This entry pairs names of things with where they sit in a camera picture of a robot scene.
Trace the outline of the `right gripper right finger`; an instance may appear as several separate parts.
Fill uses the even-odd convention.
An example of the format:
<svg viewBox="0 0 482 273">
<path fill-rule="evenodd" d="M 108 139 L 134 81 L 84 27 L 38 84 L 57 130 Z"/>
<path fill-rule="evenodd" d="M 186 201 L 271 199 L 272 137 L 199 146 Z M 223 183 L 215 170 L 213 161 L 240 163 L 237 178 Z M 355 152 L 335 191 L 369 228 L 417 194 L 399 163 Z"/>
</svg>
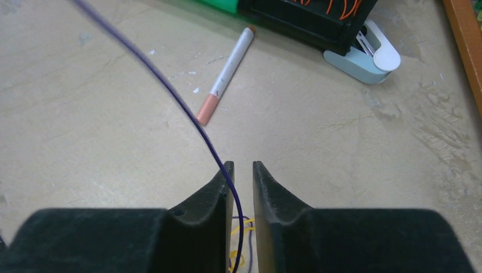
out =
<svg viewBox="0 0 482 273">
<path fill-rule="evenodd" d="M 253 192 L 260 272 L 473 272 L 433 210 L 314 208 L 260 161 Z"/>
</svg>

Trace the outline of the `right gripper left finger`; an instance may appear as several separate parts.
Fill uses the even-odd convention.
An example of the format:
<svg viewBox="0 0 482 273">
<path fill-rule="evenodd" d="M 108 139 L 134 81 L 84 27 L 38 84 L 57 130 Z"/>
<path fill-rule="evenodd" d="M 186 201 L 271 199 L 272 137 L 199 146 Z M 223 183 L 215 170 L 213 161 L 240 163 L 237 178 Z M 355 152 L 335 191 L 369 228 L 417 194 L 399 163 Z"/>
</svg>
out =
<svg viewBox="0 0 482 273">
<path fill-rule="evenodd" d="M 50 208 L 1 251 L 2 272 L 226 272 L 233 196 L 217 173 L 170 208 Z"/>
</svg>

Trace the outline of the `black plastic bin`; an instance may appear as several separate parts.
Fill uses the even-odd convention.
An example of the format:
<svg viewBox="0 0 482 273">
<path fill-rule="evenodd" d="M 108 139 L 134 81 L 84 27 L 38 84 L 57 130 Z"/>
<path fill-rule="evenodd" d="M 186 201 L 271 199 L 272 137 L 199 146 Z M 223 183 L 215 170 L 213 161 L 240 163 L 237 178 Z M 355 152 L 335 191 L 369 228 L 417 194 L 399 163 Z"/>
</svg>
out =
<svg viewBox="0 0 482 273">
<path fill-rule="evenodd" d="M 245 0 L 238 12 L 270 30 L 344 56 L 377 0 Z"/>
</svg>

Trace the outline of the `green plastic bin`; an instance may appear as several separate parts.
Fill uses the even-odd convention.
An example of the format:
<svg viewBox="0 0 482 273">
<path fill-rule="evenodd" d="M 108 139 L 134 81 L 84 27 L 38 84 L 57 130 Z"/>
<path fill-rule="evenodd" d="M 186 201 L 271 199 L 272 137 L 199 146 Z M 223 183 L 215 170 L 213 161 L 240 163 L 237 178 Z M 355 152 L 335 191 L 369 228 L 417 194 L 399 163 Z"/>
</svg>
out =
<svg viewBox="0 0 482 273">
<path fill-rule="evenodd" d="M 199 2 L 231 14 L 238 13 L 238 0 L 199 0 Z"/>
</svg>

